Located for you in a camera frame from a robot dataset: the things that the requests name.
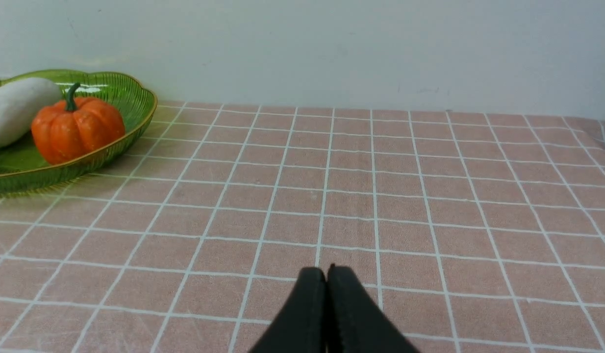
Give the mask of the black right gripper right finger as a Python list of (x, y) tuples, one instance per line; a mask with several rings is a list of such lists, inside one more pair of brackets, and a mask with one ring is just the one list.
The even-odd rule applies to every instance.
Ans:
[(328, 353), (418, 353), (368, 295), (354, 270), (332, 264), (327, 277)]

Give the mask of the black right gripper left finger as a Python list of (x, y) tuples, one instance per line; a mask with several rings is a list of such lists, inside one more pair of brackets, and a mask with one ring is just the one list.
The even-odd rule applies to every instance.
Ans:
[(320, 268), (305, 267), (289, 297), (250, 349), (252, 353), (324, 353), (327, 280)]

